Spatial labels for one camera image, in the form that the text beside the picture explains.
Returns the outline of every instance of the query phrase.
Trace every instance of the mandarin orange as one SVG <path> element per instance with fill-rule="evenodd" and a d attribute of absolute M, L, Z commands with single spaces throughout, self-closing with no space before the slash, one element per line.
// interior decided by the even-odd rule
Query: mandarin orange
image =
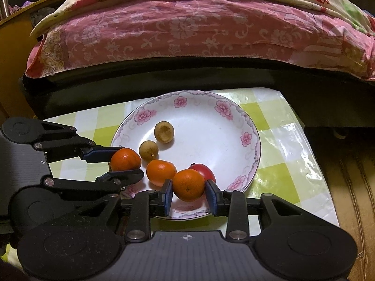
<path fill-rule="evenodd" d="M 180 200 L 193 202 L 204 193 L 204 177 L 196 170 L 185 169 L 173 177 L 172 187 Z"/>
<path fill-rule="evenodd" d="M 112 171 L 126 171 L 139 169 L 141 167 L 141 158 L 137 152 L 130 148 L 118 150 L 111 158 Z"/>
<path fill-rule="evenodd" d="M 146 168 L 149 181 L 158 187 L 162 187 L 166 179 L 172 179 L 176 172 L 174 164 L 161 159 L 150 161 Z"/>

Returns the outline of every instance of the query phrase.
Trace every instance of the peeled longan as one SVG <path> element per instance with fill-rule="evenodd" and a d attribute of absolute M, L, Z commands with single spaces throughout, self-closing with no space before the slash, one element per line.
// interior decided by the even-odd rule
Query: peeled longan
<path fill-rule="evenodd" d="M 168 121 L 161 121 L 156 124 L 154 135 L 159 143 L 169 143 L 174 136 L 174 128 Z"/>
<path fill-rule="evenodd" d="M 139 147 L 139 155 L 145 161 L 152 161 L 158 158 L 159 147 L 151 140 L 144 141 Z"/>

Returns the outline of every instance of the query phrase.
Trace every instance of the pink flower pattern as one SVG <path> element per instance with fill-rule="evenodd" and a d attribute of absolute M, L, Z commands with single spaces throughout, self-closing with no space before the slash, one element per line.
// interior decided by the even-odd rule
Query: pink flower pattern
<path fill-rule="evenodd" d="M 234 182 L 228 186 L 227 189 L 239 190 L 243 186 L 243 183 L 245 182 L 246 178 L 247 178 L 246 175 L 238 176 L 234 180 Z"/>
<path fill-rule="evenodd" d="M 134 115 L 134 120 L 138 124 L 138 126 L 144 124 L 145 122 L 149 121 L 152 116 L 156 115 L 155 110 L 146 110 L 146 109 L 139 109 Z"/>
<path fill-rule="evenodd" d="M 129 185 L 128 187 L 126 187 L 124 191 L 124 193 L 131 198 L 133 198 L 138 192 L 139 192 L 139 189 L 136 186 L 136 184 Z"/>
<path fill-rule="evenodd" d="M 242 145 L 244 147 L 247 147 L 249 144 L 251 144 L 252 135 L 249 134 L 249 132 L 245 132 L 241 135 L 241 141 Z"/>
<path fill-rule="evenodd" d="M 231 104 L 229 101 L 218 100 L 216 102 L 215 110 L 220 113 L 221 116 L 225 117 L 228 120 L 233 119 L 231 112 Z"/>
<path fill-rule="evenodd" d="M 187 104 L 188 104 L 188 100 L 183 96 L 178 96 L 177 99 L 174 100 L 175 108 L 183 108 L 183 107 L 186 107 Z"/>
<path fill-rule="evenodd" d="M 197 209 L 197 208 L 194 208 L 194 206 L 180 206 L 180 207 L 173 209 L 173 211 L 179 214 L 185 214 L 194 209 Z"/>

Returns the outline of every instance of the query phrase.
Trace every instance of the circular mount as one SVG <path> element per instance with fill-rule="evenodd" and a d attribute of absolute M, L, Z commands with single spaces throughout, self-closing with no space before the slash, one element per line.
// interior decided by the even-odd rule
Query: circular mount
<path fill-rule="evenodd" d="M 48 187 L 53 187 L 53 185 L 55 184 L 55 181 L 48 177 L 44 180 L 44 184 L 46 184 Z"/>
<path fill-rule="evenodd" d="M 131 230 L 126 235 L 130 240 L 141 240 L 146 234 L 142 230 Z"/>
<path fill-rule="evenodd" d="M 242 230 L 233 230 L 229 233 L 233 240 L 243 240 L 248 237 L 248 234 Z"/>
<path fill-rule="evenodd" d="M 61 200 L 58 194 L 40 187 L 29 187 L 14 195 L 9 204 L 9 216 L 14 230 L 23 236 L 31 229 L 74 209 L 73 204 Z"/>
<path fill-rule="evenodd" d="M 346 277 L 357 246 L 334 226 L 270 226 L 255 241 L 260 263 L 288 280 L 335 280 Z"/>
<path fill-rule="evenodd" d="M 35 126 L 35 119 L 8 118 L 1 128 L 4 135 L 15 143 L 31 143 L 39 136 L 39 128 L 38 125 Z"/>
<path fill-rule="evenodd" d="M 110 265 L 120 250 L 106 227 L 40 226 L 18 244 L 18 258 L 27 274 L 42 280 L 81 280 Z"/>

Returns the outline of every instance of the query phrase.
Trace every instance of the brown fruit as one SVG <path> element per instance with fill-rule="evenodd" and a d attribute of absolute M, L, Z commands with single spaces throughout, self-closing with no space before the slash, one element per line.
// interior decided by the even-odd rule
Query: brown fruit
<path fill-rule="evenodd" d="M 154 135 L 159 143 L 169 143 L 174 136 L 174 128 L 168 121 L 161 121 L 156 124 Z"/>
<path fill-rule="evenodd" d="M 139 147 L 139 155 L 145 161 L 152 161 L 153 159 L 158 158 L 159 147 L 158 145 L 151 140 L 144 141 Z"/>
<path fill-rule="evenodd" d="M 180 200 L 193 202 L 204 193 L 204 177 L 196 170 L 185 169 L 173 177 L 172 187 Z"/>
<path fill-rule="evenodd" d="M 118 150 L 111 158 L 112 171 L 126 171 L 139 169 L 141 167 L 141 158 L 138 153 L 129 148 Z"/>
<path fill-rule="evenodd" d="M 146 168 L 149 181 L 158 187 L 162 187 L 166 179 L 172 179 L 176 172 L 174 164 L 161 159 L 150 161 Z"/>

